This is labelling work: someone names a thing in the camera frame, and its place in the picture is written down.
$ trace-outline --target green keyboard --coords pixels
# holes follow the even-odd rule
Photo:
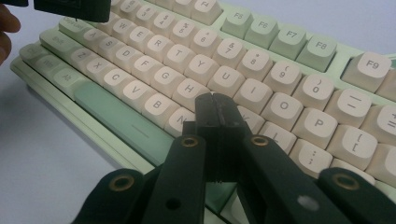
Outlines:
[[[356,172],[396,202],[396,54],[383,56],[216,0],[113,0],[110,21],[71,18],[11,69],[114,161],[166,158],[196,96],[238,104],[308,175]],[[205,223],[248,223],[234,183],[206,187]]]

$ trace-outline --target green space bar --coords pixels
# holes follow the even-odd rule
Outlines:
[[[93,82],[75,91],[76,102],[154,165],[165,161],[174,138]]]

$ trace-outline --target black object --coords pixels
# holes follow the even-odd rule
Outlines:
[[[204,223],[206,181],[237,182],[249,223],[396,220],[396,205],[352,172],[327,169],[314,182],[275,141],[251,133],[231,98],[208,93],[195,103],[196,121],[184,123],[162,166],[105,176],[73,223]]]
[[[35,0],[35,9],[86,21],[106,22],[111,0]],[[0,3],[27,7],[27,0],[0,0]]]

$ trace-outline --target gray surface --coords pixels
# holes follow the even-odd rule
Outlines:
[[[228,0],[278,21],[334,37],[357,49],[396,52],[396,1]],[[9,70],[11,59],[58,16],[15,8],[21,31],[0,67],[0,223],[70,223],[99,179],[107,157]]]

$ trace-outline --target human hand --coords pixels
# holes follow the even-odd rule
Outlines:
[[[7,33],[16,33],[21,29],[21,23],[8,8],[0,4],[0,65],[6,60],[11,52],[11,40]]]

